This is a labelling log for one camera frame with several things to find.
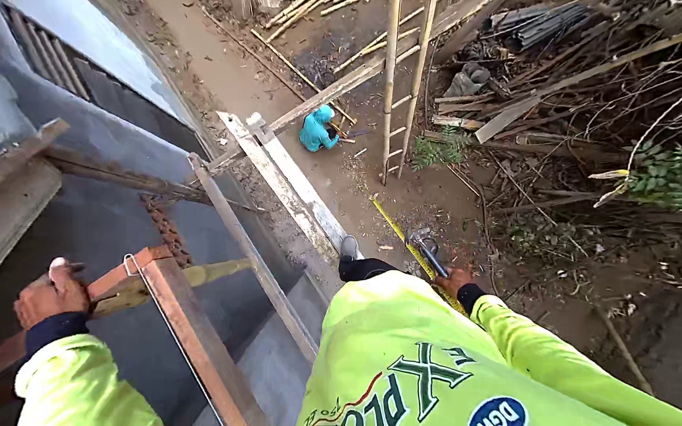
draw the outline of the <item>yellow tape measure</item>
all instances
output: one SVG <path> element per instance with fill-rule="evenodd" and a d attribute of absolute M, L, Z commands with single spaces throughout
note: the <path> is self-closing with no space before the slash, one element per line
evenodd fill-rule
<path fill-rule="evenodd" d="M 407 245 L 407 249 L 409 249 L 409 251 L 412 253 L 412 256 L 414 256 L 414 258 L 416 258 L 418 260 L 418 263 L 423 268 L 423 271 L 425 271 L 425 273 L 428 274 L 429 277 L 431 277 L 431 280 L 434 280 L 436 278 L 436 272 L 433 270 L 431 265 L 428 264 L 427 260 L 425 260 L 423 255 L 420 253 L 420 250 L 418 250 L 415 246 L 412 246 L 411 243 L 407 244 L 406 239 L 404 237 L 404 233 L 402 232 L 402 228 L 400 228 L 396 224 L 396 222 L 393 221 L 391 216 L 389 216 L 388 213 L 386 213 L 386 211 L 384 210 L 384 207 L 380 205 L 380 202 L 378 202 L 378 200 L 376 200 L 374 197 L 370 197 L 370 201 L 373 202 L 373 204 L 378 209 L 380 214 L 384 217 L 384 219 L 386 219 L 386 222 L 388 222 L 391 229 L 393 229 L 393 231 L 396 232 L 396 235 L 398 235 L 399 238 L 402 239 L 402 243 L 405 243 Z M 431 287 L 433 287 L 433 289 L 441 296 L 441 298 L 446 300 L 446 302 L 449 303 L 449 305 L 452 308 L 454 308 L 457 312 L 459 312 L 460 314 L 462 314 L 466 317 L 470 316 L 465 312 L 465 309 L 462 308 L 462 305 L 459 302 L 457 302 L 456 299 L 454 299 L 449 294 L 447 294 L 443 290 L 443 288 L 441 288 L 435 284 L 431 284 Z"/>

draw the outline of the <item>black pants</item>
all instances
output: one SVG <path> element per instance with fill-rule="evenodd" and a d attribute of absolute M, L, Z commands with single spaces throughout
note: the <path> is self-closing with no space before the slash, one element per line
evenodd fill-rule
<path fill-rule="evenodd" d="M 341 256 L 341 260 L 339 260 L 339 277 L 345 283 L 362 281 L 381 275 L 386 271 L 398 270 L 377 258 L 355 260 L 351 256 Z"/>

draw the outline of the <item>ladder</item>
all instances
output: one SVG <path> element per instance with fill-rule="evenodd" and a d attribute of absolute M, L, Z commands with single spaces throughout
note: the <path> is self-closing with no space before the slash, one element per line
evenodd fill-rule
<path fill-rule="evenodd" d="M 423 69 L 425 68 L 425 56 L 427 54 L 428 42 L 431 39 L 431 29 L 433 27 L 433 17 L 436 14 L 436 4 L 438 0 L 428 0 L 427 10 L 423 18 L 420 32 L 420 49 L 418 53 L 418 63 L 412 75 L 412 90 L 408 95 L 400 100 L 393 102 L 393 79 L 396 69 L 396 41 L 399 38 L 399 13 L 401 12 L 401 0 L 390 0 L 389 3 L 389 30 L 386 34 L 386 90 L 384 92 L 384 169 L 383 169 L 383 185 L 386 184 L 388 174 L 393 171 L 396 172 L 396 177 L 402 177 L 402 169 L 404 169 L 404 161 L 407 158 L 407 150 L 409 148 L 409 138 L 412 135 L 412 122 L 414 120 L 414 109 L 418 103 L 418 96 L 420 95 L 420 82 L 423 76 Z M 403 105 L 409 101 L 409 108 L 406 115 L 406 123 L 404 126 L 391 131 L 391 111 L 394 108 Z M 391 138 L 404 132 L 404 140 L 402 148 L 391 151 Z M 399 155 L 399 164 L 389 168 L 389 160 Z"/>

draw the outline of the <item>person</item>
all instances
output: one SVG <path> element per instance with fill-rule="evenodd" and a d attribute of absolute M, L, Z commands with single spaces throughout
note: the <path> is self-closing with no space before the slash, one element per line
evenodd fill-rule
<path fill-rule="evenodd" d="M 306 149 L 317 152 L 323 146 L 327 149 L 336 146 L 339 141 L 338 134 L 334 129 L 325 128 L 325 124 L 329 123 L 335 114 L 330 106 L 323 105 L 304 118 L 304 127 L 299 132 L 298 139 Z"/>
<path fill-rule="evenodd" d="M 682 425 L 682 411 L 607 374 L 546 329 L 451 269 L 437 284 L 342 243 L 339 276 L 296 424 Z M 15 311 L 27 362 L 15 378 L 20 424 L 161 424 L 119 381 L 107 347 L 88 334 L 88 298 L 55 259 Z"/>

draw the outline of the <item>gray shoe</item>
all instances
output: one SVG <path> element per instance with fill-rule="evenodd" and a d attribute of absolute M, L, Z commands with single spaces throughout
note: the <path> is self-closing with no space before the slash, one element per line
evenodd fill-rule
<path fill-rule="evenodd" d="M 341 242 L 341 256 L 351 256 L 357 258 L 357 239 L 351 235 L 343 237 Z"/>

